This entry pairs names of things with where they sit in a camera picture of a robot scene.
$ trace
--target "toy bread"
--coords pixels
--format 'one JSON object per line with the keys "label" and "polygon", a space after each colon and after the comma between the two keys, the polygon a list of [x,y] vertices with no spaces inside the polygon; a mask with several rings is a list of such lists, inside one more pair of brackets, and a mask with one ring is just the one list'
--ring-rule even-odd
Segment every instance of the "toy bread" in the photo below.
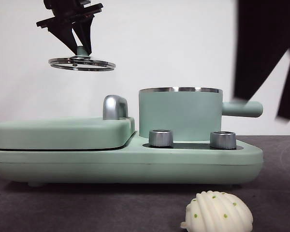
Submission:
{"label": "toy bread", "polygon": [[245,203],[225,192],[202,192],[186,207],[188,232],[251,232],[253,217]]}

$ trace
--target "metal ring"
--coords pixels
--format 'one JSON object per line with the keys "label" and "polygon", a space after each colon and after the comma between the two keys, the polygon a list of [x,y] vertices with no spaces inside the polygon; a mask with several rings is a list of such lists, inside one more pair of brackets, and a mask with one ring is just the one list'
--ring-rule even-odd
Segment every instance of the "metal ring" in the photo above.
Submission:
{"label": "metal ring", "polygon": [[[77,71],[112,71],[116,65],[107,61],[93,60],[91,57],[75,56],[70,58],[54,58],[48,61],[51,67]],[[90,67],[78,67],[78,65],[88,65]]]}
{"label": "metal ring", "polygon": [[206,88],[206,87],[161,87],[161,88],[145,88],[141,89],[140,93],[151,92],[209,92],[209,93],[222,93],[218,88]]}

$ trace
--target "gray table surface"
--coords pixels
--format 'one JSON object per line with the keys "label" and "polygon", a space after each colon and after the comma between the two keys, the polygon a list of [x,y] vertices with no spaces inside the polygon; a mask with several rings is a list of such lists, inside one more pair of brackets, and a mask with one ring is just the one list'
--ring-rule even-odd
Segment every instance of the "gray table surface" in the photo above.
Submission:
{"label": "gray table surface", "polygon": [[242,185],[49,184],[0,178],[0,232],[184,232],[186,205],[201,191],[232,193],[254,232],[290,232],[290,136],[238,136],[264,151],[259,176]]}

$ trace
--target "white wall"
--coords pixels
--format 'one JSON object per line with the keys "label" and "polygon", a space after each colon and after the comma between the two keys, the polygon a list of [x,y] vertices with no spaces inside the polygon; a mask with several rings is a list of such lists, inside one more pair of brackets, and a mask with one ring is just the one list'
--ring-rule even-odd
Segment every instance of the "white wall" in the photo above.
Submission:
{"label": "white wall", "polygon": [[[50,68],[50,58],[72,53],[37,21],[52,17],[42,0],[0,0],[0,122],[65,116],[101,116],[108,94],[125,97],[138,124],[138,90],[198,86],[232,96],[236,45],[234,0],[101,0],[92,26],[93,56],[114,62],[112,72]],[[223,117],[237,134],[290,134],[275,120],[290,63],[286,54],[253,100],[260,118]]]}

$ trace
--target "mint green appliance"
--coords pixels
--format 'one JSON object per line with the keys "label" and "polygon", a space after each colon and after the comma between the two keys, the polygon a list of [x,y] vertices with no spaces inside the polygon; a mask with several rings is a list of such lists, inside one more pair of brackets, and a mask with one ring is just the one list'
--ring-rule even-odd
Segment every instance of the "mint green appliance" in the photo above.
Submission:
{"label": "mint green appliance", "polygon": [[[170,92],[172,96],[140,91],[140,134],[135,131],[134,119],[128,116],[127,101],[116,95],[104,99],[102,117],[0,123],[0,176],[28,182],[31,186],[44,183],[240,184],[254,179],[262,168],[262,150],[236,141],[234,133],[212,132],[220,130],[222,114],[258,116],[262,106],[257,102],[223,104],[221,90],[168,89],[164,93]],[[175,102],[176,106],[188,106],[186,101],[190,97],[189,103],[194,104],[194,109],[205,113],[199,114],[192,105],[181,108],[186,110],[184,118],[178,118],[181,114],[170,108],[159,111],[163,109],[159,106],[170,107]],[[211,108],[203,101],[208,101]],[[189,127],[194,129],[185,134]],[[217,147],[229,142],[221,143],[224,136],[233,139],[235,146]]]}

